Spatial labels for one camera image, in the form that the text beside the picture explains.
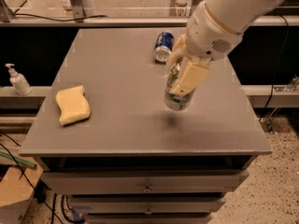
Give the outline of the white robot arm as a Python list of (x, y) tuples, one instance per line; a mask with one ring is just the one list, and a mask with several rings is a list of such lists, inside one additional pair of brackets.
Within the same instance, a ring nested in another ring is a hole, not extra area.
[(204, 0), (187, 21), (166, 66), (181, 62), (178, 77), (167, 86), (171, 94), (184, 96), (208, 75), (210, 61), (227, 56), (245, 31), (262, 15), (285, 0)]

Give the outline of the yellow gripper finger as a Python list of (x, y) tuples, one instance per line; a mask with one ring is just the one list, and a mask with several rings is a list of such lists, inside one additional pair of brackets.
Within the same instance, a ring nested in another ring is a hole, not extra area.
[(186, 47), (186, 35), (181, 35), (175, 46), (173, 47), (173, 50), (171, 54), (168, 57), (168, 60), (166, 62), (166, 69), (169, 70), (171, 66), (177, 62), (178, 59), (181, 59), (183, 57), (187, 57), (189, 55), (189, 52)]
[(189, 93), (194, 90), (209, 74), (210, 61), (210, 58), (183, 58), (173, 91)]

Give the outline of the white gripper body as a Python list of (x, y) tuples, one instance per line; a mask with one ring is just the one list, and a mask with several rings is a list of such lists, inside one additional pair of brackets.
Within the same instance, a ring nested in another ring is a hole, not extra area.
[(185, 35), (190, 54), (212, 60), (227, 56), (242, 41), (243, 36), (219, 21), (205, 1), (197, 6), (189, 18)]

